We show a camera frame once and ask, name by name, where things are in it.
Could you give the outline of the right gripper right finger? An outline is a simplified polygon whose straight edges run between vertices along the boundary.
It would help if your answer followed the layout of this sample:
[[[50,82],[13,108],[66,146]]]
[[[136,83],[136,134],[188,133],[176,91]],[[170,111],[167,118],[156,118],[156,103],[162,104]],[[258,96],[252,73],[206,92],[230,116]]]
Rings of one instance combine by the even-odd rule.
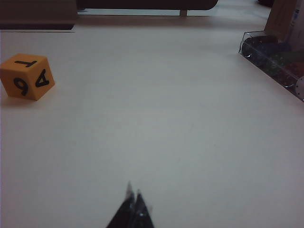
[[[149,210],[145,204],[140,190],[137,191],[133,216],[130,223],[131,228],[154,228]]]

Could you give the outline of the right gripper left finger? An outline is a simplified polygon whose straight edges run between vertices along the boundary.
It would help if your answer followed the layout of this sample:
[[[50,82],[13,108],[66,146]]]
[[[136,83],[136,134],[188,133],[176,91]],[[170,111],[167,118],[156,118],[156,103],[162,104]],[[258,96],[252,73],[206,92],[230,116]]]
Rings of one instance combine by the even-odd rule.
[[[135,194],[131,182],[126,188],[125,198],[115,215],[107,225],[107,228],[128,228],[134,214]]]

